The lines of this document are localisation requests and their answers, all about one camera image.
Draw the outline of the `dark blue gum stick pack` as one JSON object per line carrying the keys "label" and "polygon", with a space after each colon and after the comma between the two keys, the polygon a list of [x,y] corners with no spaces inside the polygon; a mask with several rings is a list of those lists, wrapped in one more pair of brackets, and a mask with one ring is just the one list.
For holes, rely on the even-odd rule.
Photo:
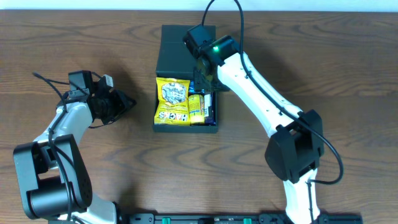
{"label": "dark blue gum stick pack", "polygon": [[214,111],[213,111],[213,99],[212,99],[212,94],[208,93],[204,95],[204,112],[205,112],[205,117],[206,116],[213,116],[214,117]]}

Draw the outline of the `yellow gum container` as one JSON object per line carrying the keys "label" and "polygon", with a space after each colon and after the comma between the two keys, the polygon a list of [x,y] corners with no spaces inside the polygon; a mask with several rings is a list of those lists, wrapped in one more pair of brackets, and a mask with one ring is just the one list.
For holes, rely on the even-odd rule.
{"label": "yellow gum container", "polygon": [[205,123],[204,97],[202,95],[190,95],[188,97],[188,108],[191,125]]}

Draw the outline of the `yellow Hacks candy bag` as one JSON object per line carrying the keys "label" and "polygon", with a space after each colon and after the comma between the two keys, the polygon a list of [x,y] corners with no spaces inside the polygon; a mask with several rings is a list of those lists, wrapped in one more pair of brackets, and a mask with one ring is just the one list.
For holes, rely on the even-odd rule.
{"label": "yellow Hacks candy bag", "polygon": [[154,124],[189,126],[190,80],[157,77],[156,83],[159,104],[154,115]]}

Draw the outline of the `blue Eclipse gum pack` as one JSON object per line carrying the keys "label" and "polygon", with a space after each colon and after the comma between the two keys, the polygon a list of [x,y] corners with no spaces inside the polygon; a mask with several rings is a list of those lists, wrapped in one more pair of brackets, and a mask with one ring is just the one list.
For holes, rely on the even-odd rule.
{"label": "blue Eclipse gum pack", "polygon": [[205,117],[205,124],[209,125],[209,126],[215,126],[216,125],[216,121],[215,121],[213,116],[206,116]]}

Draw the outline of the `blue snack bar wrapper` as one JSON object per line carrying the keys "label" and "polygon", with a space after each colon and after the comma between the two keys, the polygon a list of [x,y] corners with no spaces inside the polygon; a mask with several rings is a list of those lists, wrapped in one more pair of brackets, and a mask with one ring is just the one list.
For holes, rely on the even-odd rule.
{"label": "blue snack bar wrapper", "polygon": [[189,93],[190,95],[200,94],[200,93],[201,93],[201,90],[196,90],[195,87],[194,87],[194,82],[191,81],[191,82],[190,82],[190,85],[189,85],[189,88],[188,88],[188,93]]}

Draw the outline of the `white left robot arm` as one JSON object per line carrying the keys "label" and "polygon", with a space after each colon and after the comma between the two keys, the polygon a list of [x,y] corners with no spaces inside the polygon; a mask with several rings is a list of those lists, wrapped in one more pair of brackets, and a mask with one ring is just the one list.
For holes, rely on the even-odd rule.
{"label": "white left robot arm", "polygon": [[110,124],[136,101],[122,91],[65,93],[47,129],[18,145],[14,165],[24,213],[49,223],[119,223],[117,205],[97,196],[78,148],[95,119]]}

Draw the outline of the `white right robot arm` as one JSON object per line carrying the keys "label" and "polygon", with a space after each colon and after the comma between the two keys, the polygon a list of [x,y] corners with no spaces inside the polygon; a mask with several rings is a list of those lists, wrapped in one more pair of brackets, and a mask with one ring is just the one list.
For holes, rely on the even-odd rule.
{"label": "white right robot arm", "polygon": [[278,93],[231,36],[215,40],[197,25],[187,30],[183,42],[197,60],[196,82],[214,91],[229,88],[262,124],[269,137],[264,157],[283,181],[290,221],[315,221],[320,209],[309,181],[317,174],[323,145],[309,128],[322,131],[320,116],[314,110],[304,113]]}

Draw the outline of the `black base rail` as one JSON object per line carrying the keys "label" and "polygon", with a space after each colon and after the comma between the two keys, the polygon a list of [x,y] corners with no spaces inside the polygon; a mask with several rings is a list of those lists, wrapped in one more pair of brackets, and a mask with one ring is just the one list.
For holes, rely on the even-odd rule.
{"label": "black base rail", "polygon": [[[293,221],[284,213],[260,213],[254,215],[156,215],[135,213],[120,215],[119,223],[125,224],[291,224]],[[363,224],[360,215],[320,214],[313,223],[318,224]]]}

